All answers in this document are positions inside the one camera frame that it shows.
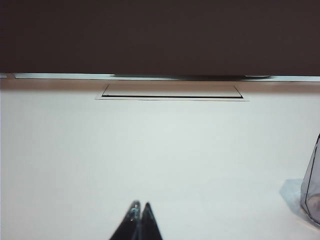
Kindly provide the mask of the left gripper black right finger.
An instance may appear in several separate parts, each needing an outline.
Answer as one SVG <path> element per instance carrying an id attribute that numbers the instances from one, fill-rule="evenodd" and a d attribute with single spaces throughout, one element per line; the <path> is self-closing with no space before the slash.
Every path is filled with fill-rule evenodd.
<path id="1" fill-rule="evenodd" d="M 152 211 L 151 204 L 147 202 L 142 211 L 140 225 L 138 229 L 139 240 L 162 240 L 156 218 Z"/>

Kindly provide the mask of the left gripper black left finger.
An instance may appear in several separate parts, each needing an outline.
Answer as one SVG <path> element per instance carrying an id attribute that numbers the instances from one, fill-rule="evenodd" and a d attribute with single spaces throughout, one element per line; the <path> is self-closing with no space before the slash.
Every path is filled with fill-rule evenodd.
<path id="1" fill-rule="evenodd" d="M 141 239 L 141 203 L 134 200 L 110 240 Z"/>

